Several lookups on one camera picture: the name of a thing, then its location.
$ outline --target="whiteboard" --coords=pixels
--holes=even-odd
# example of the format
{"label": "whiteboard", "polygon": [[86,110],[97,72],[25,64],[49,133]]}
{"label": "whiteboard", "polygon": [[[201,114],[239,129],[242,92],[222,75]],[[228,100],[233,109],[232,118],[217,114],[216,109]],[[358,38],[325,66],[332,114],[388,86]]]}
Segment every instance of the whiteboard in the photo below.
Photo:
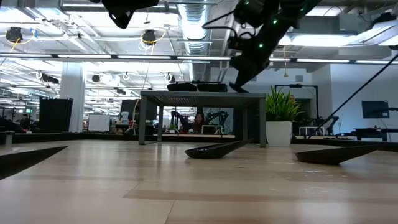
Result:
{"label": "whiteboard", "polygon": [[88,131],[110,131],[110,115],[91,114],[88,117]]}

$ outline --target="potted plant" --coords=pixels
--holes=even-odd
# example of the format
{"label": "potted plant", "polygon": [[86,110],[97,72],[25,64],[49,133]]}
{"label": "potted plant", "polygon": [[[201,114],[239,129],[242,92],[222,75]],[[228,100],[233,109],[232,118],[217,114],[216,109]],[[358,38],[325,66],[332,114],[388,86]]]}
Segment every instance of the potted plant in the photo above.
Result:
{"label": "potted plant", "polygon": [[174,134],[174,133],[175,133],[175,125],[174,125],[174,124],[170,124],[170,126],[169,126],[169,133],[170,133],[170,134]]}
{"label": "potted plant", "polygon": [[271,87],[266,98],[267,141],[269,146],[289,147],[292,140],[292,122],[300,113],[299,104],[287,94]]}

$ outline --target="monitor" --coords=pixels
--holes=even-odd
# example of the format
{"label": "monitor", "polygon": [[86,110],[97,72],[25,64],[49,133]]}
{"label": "monitor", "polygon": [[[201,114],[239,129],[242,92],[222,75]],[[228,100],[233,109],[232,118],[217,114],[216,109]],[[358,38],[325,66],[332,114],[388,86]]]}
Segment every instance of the monitor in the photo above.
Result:
{"label": "monitor", "polygon": [[364,119],[390,118],[387,101],[362,101]]}

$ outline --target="wooden floor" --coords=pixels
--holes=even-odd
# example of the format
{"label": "wooden floor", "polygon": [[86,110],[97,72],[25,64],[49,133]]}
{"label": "wooden floor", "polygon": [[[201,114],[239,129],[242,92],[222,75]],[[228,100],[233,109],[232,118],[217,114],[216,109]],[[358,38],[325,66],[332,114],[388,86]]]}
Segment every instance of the wooden floor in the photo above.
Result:
{"label": "wooden floor", "polygon": [[292,150],[246,146],[189,159],[205,144],[65,141],[51,158],[0,180],[1,224],[398,223],[398,153],[341,166],[298,162]]}

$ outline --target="green plant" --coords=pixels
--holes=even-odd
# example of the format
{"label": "green plant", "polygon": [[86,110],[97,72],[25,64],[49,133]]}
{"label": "green plant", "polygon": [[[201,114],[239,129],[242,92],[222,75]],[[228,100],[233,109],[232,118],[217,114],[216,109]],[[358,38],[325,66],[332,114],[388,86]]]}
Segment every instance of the green plant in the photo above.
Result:
{"label": "green plant", "polygon": [[300,105],[294,100],[290,100],[290,92],[287,94],[276,91],[271,87],[271,94],[266,98],[266,116],[267,121],[294,121]]}

